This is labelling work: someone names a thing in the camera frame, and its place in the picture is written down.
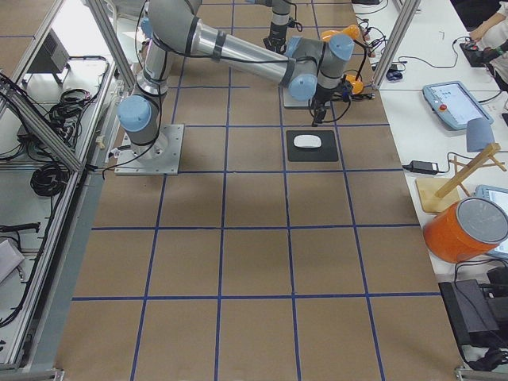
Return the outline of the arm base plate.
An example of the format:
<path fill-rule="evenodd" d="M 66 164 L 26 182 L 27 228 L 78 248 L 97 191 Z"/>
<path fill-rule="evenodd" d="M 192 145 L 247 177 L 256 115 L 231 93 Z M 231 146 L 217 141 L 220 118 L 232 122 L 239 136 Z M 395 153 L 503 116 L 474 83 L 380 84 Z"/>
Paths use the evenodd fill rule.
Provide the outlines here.
<path fill-rule="evenodd" d="M 181 157 L 184 124 L 161 127 L 158 140 L 153 146 L 132 145 L 129 135 L 124 133 L 123 144 L 114 168 L 116 175 L 177 175 Z"/>

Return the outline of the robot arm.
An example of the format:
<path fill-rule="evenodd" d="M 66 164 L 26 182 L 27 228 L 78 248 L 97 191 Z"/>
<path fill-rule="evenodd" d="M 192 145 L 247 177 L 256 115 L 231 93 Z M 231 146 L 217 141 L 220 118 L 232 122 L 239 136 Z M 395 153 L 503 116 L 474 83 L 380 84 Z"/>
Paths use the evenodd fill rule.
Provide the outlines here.
<path fill-rule="evenodd" d="M 151 1 L 152 28 L 144 68 L 133 93 L 117 108 L 121 127 L 130 139 L 133 158 L 158 160 L 168 149 L 162 127 L 162 104 L 173 56 L 210 59 L 287 88 L 314 110 L 330 102 L 354 49 L 354 40 L 337 33 L 327 41 L 292 37 L 284 53 L 251 44 L 202 22 L 199 1 Z"/>
<path fill-rule="evenodd" d="M 287 48 L 287 30 L 294 26 L 295 19 L 291 16 L 291 1 L 283 0 L 251 0 L 249 4 L 256 4 L 271 8 L 271 24 L 268 35 L 263 39 L 267 50 L 284 54 Z"/>

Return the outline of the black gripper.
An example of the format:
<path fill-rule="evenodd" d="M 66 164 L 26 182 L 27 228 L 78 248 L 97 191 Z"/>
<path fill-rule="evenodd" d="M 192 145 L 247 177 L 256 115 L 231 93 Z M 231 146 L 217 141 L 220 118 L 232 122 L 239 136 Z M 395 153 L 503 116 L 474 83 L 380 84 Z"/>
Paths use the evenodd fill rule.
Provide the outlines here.
<path fill-rule="evenodd" d="M 320 125 L 327 114 L 327 107 L 325 104 L 330 102 L 333 98 L 336 88 L 327 88 L 322 85 L 317 85 L 314 96 L 311 99 L 311 109 L 313 110 L 312 126 Z"/>
<path fill-rule="evenodd" d="M 274 36 L 268 36 L 263 39 L 264 47 L 272 52 L 284 54 L 287 48 L 286 40 Z"/>

